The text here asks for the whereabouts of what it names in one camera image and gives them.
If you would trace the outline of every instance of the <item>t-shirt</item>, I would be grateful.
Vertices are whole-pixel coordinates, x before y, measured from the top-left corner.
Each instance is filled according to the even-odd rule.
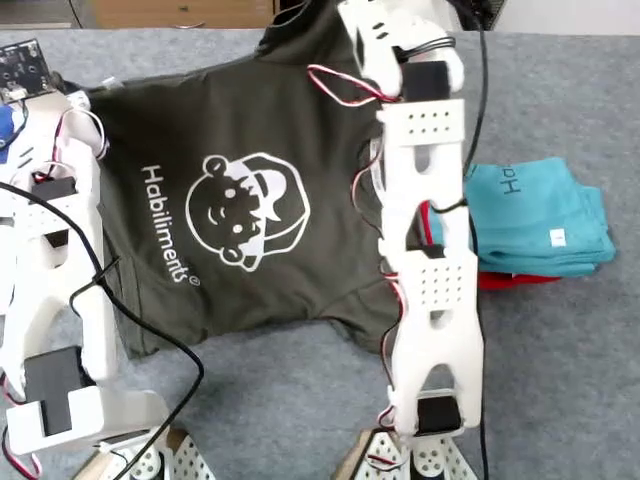
[[[332,319],[375,350],[396,320],[377,234],[349,194],[377,106],[338,105],[309,63],[357,73],[333,0],[283,12],[247,58],[90,95],[111,143],[101,213],[120,294],[185,343]],[[375,215],[367,185],[358,202]],[[167,346],[126,319],[119,329],[130,354]]]

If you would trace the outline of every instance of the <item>printed logo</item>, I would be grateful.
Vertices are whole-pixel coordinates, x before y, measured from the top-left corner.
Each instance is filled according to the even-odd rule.
[[[255,271],[268,255],[295,248],[311,208],[300,174],[266,153],[229,161],[211,155],[187,194],[194,238],[227,265]]]

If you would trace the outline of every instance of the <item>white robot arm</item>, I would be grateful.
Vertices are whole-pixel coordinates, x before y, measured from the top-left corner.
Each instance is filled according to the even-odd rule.
[[[463,200],[464,101],[450,98],[462,88],[464,69],[449,46],[410,59],[421,63],[401,63],[407,52],[447,36],[432,22],[388,13],[380,0],[345,0],[338,10],[361,75],[386,96],[399,97],[383,103],[377,115],[385,161],[379,251],[396,274],[404,306],[384,416],[410,451],[415,435],[451,437],[481,418],[484,344],[476,310],[478,262]],[[429,153],[423,169],[416,165],[421,146]],[[423,202],[439,212],[444,244],[411,251],[407,233]],[[423,390],[438,365],[449,367],[453,389]]]
[[[20,167],[23,152],[29,152],[32,160],[1,180],[48,201],[73,220],[103,268],[96,156],[104,139],[101,142],[89,114],[73,110],[58,92],[26,100],[25,105],[29,122],[12,145],[8,164]],[[56,124],[63,119],[65,128],[56,134]],[[34,172],[48,170],[50,181],[34,181]],[[109,386],[116,373],[116,327],[103,289],[96,285],[77,296],[82,347],[51,351],[46,344],[52,322],[70,296],[100,274],[96,262],[61,218],[17,194],[2,191],[0,195],[10,199],[15,239],[15,285],[6,312],[0,364],[13,389],[25,399],[7,410],[11,450],[26,454],[54,447],[79,448],[107,439],[111,445],[120,445],[123,435],[127,447],[132,442],[141,446],[163,423],[168,409],[154,392],[125,392]]]

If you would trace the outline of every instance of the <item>gray carpet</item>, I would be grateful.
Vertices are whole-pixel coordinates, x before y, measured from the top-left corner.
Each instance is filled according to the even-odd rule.
[[[259,33],[0,32],[0,43],[30,36],[65,77],[95,84],[219,63],[251,51]],[[470,126],[476,40],[460,36]],[[604,190],[619,248],[592,277],[482,296],[494,479],[640,478],[639,50],[640,38],[489,35],[491,97],[478,160],[568,158],[582,183]],[[58,342],[72,323],[60,326]],[[197,352],[208,374],[180,422],[221,480],[327,478],[385,406],[377,358],[326,324],[214,338]],[[122,375],[174,404],[193,371],[170,352],[125,363]],[[479,466],[476,433],[460,443]],[[42,455],[46,478],[69,478],[87,455]],[[0,477],[11,475],[0,464]]]

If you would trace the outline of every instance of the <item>folded teal towel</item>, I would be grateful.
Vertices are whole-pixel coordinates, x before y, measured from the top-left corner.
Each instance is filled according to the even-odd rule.
[[[481,271],[573,277],[615,255],[600,190],[577,183],[561,158],[476,165],[465,195],[478,232]],[[433,210],[429,225],[440,242]]]

